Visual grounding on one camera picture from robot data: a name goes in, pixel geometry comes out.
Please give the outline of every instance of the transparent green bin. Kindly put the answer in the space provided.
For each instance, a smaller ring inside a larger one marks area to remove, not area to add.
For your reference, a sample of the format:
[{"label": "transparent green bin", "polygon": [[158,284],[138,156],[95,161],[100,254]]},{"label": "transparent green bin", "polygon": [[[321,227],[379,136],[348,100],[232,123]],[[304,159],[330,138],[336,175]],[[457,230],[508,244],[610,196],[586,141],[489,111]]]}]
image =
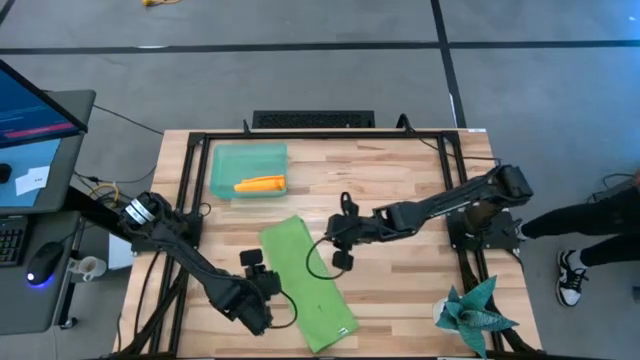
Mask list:
[{"label": "transparent green bin", "polygon": [[236,192],[245,179],[284,175],[287,178],[287,144],[216,145],[211,169],[211,192],[221,199],[275,197],[287,190]]}]

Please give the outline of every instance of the keyboard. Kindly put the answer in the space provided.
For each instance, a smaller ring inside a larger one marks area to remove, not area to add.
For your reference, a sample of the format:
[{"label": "keyboard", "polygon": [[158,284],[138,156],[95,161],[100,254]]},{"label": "keyboard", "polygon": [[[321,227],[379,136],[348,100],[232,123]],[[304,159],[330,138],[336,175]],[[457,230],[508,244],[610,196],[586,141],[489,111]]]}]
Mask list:
[{"label": "keyboard", "polygon": [[0,267],[19,266],[27,248],[26,216],[0,218]]},{"label": "keyboard", "polygon": [[373,128],[373,111],[254,111],[254,129]]}]

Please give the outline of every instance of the white paper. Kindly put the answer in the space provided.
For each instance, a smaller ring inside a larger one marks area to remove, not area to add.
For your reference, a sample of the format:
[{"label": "white paper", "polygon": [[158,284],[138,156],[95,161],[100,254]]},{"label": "white paper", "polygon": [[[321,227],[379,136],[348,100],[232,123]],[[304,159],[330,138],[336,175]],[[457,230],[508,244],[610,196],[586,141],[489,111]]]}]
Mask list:
[{"label": "white paper", "polygon": [[49,166],[29,169],[26,175],[16,178],[16,195],[28,193],[47,186]]},{"label": "white paper", "polygon": [[109,270],[133,265],[131,243],[109,234]]}]

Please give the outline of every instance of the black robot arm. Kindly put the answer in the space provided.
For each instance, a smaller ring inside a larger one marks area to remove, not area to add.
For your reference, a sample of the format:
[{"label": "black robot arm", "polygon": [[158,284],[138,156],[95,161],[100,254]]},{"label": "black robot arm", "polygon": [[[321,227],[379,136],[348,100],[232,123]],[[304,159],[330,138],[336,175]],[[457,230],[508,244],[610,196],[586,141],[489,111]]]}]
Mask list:
[{"label": "black robot arm", "polygon": [[326,232],[326,238],[340,249],[334,254],[333,265],[351,270],[353,257],[348,252],[353,245],[413,236],[427,220],[457,209],[477,208],[468,225],[478,228],[498,211],[524,205],[531,196],[533,191],[522,172],[511,165],[497,166],[483,176],[422,201],[402,201],[373,209],[371,217],[359,216],[358,205],[349,193],[342,193],[343,213],[329,218]]},{"label": "black robot arm", "polygon": [[120,226],[132,238],[157,245],[175,258],[203,285],[211,305],[229,320],[240,319],[254,335],[262,335],[271,326],[273,317],[266,302],[281,291],[280,278],[264,265],[257,265],[262,255],[255,252],[260,250],[241,255],[242,265],[249,266],[247,278],[214,267],[185,241],[192,236],[186,216],[172,211],[155,193],[144,192],[133,199],[120,214]]}]

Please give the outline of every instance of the black pants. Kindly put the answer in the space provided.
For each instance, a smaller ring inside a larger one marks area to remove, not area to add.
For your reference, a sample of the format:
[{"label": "black pants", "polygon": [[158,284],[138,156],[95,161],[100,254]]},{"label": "black pants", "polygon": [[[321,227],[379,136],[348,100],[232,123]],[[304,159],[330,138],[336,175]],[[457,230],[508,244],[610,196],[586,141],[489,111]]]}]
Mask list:
[{"label": "black pants", "polygon": [[553,210],[522,226],[522,233],[530,238],[572,232],[617,234],[582,250],[580,260],[586,266],[640,260],[639,189],[633,187],[595,204]]}]

